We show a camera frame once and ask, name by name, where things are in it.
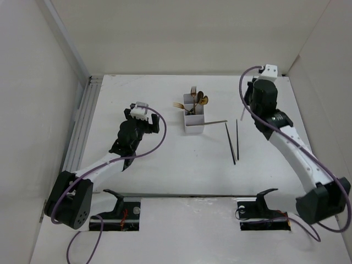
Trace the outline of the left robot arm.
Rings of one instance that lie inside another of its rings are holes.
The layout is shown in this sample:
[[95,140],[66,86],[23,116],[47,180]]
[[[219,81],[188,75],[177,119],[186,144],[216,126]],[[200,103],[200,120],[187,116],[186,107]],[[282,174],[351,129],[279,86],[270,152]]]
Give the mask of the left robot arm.
[[137,154],[145,134],[160,132],[164,117],[148,105],[135,103],[124,110],[125,121],[119,126],[117,139],[108,153],[92,165],[57,176],[47,200],[44,214],[55,225],[63,224],[72,229],[81,228],[89,218],[93,192],[110,177],[131,166],[137,158],[145,157],[158,148]]

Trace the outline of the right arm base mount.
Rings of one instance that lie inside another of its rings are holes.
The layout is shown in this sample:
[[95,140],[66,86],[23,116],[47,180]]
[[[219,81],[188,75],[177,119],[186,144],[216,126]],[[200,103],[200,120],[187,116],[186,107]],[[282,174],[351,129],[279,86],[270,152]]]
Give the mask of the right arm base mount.
[[288,213],[271,210],[265,196],[277,188],[259,192],[255,197],[243,197],[237,201],[235,217],[240,221],[241,231],[291,231]]

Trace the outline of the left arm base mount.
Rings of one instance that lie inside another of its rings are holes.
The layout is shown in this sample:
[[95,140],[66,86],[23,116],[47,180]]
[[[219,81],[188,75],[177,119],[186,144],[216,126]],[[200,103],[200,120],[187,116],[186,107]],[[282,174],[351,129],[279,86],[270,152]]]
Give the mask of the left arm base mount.
[[92,197],[89,231],[137,232],[140,229],[141,198],[104,189]]

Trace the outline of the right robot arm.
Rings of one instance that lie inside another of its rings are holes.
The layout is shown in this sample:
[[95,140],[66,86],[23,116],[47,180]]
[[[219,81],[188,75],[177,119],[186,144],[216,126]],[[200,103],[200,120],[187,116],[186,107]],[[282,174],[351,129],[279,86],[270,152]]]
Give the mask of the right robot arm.
[[296,213],[308,224],[342,213],[351,184],[345,177],[333,180],[314,160],[292,120],[277,109],[277,95],[274,82],[253,78],[247,84],[244,101],[250,108],[255,127],[284,156],[305,193],[297,198],[288,194],[280,198],[264,197],[255,202],[256,213],[266,217],[274,211],[275,205],[283,204],[284,210]]

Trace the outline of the gold fork green handle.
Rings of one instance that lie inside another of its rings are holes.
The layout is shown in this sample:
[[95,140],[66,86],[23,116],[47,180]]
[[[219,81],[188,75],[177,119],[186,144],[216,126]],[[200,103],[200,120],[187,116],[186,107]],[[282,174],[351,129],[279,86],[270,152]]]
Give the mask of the gold fork green handle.
[[187,110],[187,109],[185,108],[185,106],[184,106],[182,103],[173,102],[173,107],[182,109],[182,110],[186,111],[186,113],[191,114],[191,111],[190,111],[190,110]]

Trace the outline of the silver chopstick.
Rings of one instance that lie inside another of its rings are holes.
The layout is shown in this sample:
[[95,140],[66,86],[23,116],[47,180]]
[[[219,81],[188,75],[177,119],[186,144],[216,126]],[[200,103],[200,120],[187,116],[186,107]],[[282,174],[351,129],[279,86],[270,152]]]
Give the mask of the silver chopstick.
[[212,125],[212,124],[221,124],[221,123],[226,123],[228,122],[227,120],[217,120],[217,121],[212,121],[212,122],[205,122],[202,125]]
[[242,111],[242,114],[241,114],[240,121],[242,121],[242,120],[243,120],[243,117],[244,117],[245,111],[246,111],[246,108],[244,107],[244,108],[243,108],[243,111]]

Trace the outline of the gold spoon green handle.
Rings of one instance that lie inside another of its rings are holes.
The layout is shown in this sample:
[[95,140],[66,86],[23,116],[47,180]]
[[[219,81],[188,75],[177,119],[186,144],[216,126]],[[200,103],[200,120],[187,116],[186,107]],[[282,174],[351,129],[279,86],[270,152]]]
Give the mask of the gold spoon green handle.
[[199,100],[199,102],[193,108],[193,114],[196,114],[196,107],[198,105],[204,106],[206,104],[208,104],[208,96],[204,96],[201,100]]

